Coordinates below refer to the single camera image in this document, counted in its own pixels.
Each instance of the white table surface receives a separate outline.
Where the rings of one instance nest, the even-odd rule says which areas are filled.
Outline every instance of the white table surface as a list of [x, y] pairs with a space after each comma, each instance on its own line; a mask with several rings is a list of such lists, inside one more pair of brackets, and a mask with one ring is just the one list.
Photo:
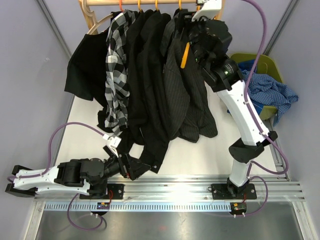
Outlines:
[[[218, 136], [207, 138], [200, 136], [197, 143], [176, 138], [169, 143], [163, 164], [155, 174], [146, 172], [143, 177], [157, 177], [163, 175], [229, 175], [233, 158], [229, 153], [229, 146], [240, 138], [239, 130], [227, 107], [220, 98], [208, 90], [209, 108], [216, 121]], [[68, 122], [81, 122], [90, 126], [97, 126], [97, 113], [102, 107], [98, 102], [87, 101], [75, 97]], [[66, 127], [59, 149], [56, 164], [68, 162], [71, 159], [99, 158], [106, 159], [108, 155], [103, 150], [105, 140], [94, 131], [79, 125]], [[130, 155], [138, 158], [143, 146], [134, 144]], [[276, 171], [271, 149], [267, 146], [256, 161], [270, 170]], [[268, 173], [253, 166], [252, 175], [267, 175]]]

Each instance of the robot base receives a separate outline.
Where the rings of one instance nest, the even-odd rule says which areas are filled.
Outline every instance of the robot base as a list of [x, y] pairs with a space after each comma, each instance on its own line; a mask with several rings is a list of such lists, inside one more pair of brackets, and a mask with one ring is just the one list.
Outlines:
[[[124, 189], [125, 185], [124, 184], [114, 184], [114, 183], [108, 183], [107, 184], [107, 190], [112, 191], [112, 200], [122, 200], [124, 199]], [[101, 197], [93, 197], [91, 195], [83, 195], [80, 194], [80, 199], [86, 199], [86, 200], [91, 200], [91, 199], [101, 199], [101, 200], [110, 200], [110, 195], [104, 195]]]
[[229, 191], [229, 184], [227, 183], [217, 183], [212, 184], [211, 189], [208, 189], [212, 193], [212, 198], [214, 200], [255, 200], [257, 199], [256, 188], [253, 183], [248, 183], [245, 185], [242, 191], [237, 193], [235, 196]]

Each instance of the blue plaid cloth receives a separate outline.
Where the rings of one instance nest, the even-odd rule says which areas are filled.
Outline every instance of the blue plaid cloth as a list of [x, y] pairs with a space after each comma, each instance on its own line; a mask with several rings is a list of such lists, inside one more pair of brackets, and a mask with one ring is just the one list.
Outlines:
[[[245, 82], [249, 73], [247, 70], [242, 72]], [[253, 74], [248, 94], [253, 101], [276, 107], [278, 112], [274, 117], [273, 126], [277, 125], [281, 116], [289, 110], [291, 103], [297, 102], [299, 99], [298, 95], [287, 85], [276, 81], [267, 74]]]

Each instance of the gray wall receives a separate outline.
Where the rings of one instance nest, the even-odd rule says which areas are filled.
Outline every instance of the gray wall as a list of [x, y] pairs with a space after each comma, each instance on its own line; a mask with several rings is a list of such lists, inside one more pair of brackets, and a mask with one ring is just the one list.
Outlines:
[[[69, 49], [71, 52], [74, 52], [84, 34], [88, 32], [88, 27], [78, 1], [44, 1]], [[269, 40], [290, 0], [256, 0], [256, 2], [263, 8], [267, 17], [267, 40]], [[162, 13], [169, 13], [171, 16], [178, 7], [178, 4], [159, 4], [160, 11]], [[182, 4], [182, 7], [189, 9], [189, 11], [196, 10], [195, 4]], [[136, 5], [126, 5], [123, 8], [134, 11], [138, 10], [138, 6]], [[155, 9], [155, 5], [141, 5], [141, 8], [144, 10]], [[96, 6], [91, 9], [95, 10], [98, 20], [108, 15], [111, 11], [119, 11], [118, 6]], [[240, 0], [227, 0], [222, 20], [226, 22], [233, 36], [233, 41], [229, 48], [230, 54], [234, 52], [254, 53], [258, 50], [262, 36], [262, 21], [259, 13], [251, 5]]]
[[32, 199], [5, 193], [6, 177], [17, 164], [46, 166], [50, 135], [65, 122], [72, 96], [64, 92], [67, 56], [36, 1], [2, 1], [0, 23], [0, 239], [18, 240]]
[[320, 236], [320, 1], [302, 0], [280, 36], [271, 57], [299, 102], [276, 130], [290, 162], [291, 176], [301, 182]]

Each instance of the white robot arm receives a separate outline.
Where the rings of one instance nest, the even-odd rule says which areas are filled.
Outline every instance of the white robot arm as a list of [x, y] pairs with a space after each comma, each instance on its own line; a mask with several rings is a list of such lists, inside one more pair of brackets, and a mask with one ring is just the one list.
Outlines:
[[[249, 98], [248, 102], [245, 101], [245, 83], [241, 71], [226, 55], [232, 41], [228, 27], [222, 21], [212, 20], [222, 8], [222, 0], [199, 0], [197, 4], [203, 5], [202, 9], [183, 13], [178, 18], [179, 27], [175, 31], [182, 41], [190, 44], [196, 62], [202, 67], [205, 81], [225, 103], [240, 131], [241, 138], [229, 147], [234, 161], [227, 180], [227, 190], [234, 198], [249, 183], [247, 173], [251, 161], [264, 151], [269, 142], [260, 134], [248, 110], [247, 105], [253, 110], [255, 108]], [[259, 121], [259, 125], [263, 134], [273, 141], [278, 137], [262, 121]], [[105, 148], [111, 156], [107, 161], [97, 158], [73, 159], [50, 168], [45, 174], [41, 174], [44, 170], [30, 170], [17, 165], [12, 172], [16, 178], [8, 184], [6, 192], [19, 197], [78, 193], [101, 198], [107, 194], [109, 177], [121, 173], [125, 178], [135, 180], [150, 169], [150, 166], [128, 154], [118, 155], [116, 148], [114, 145]]]

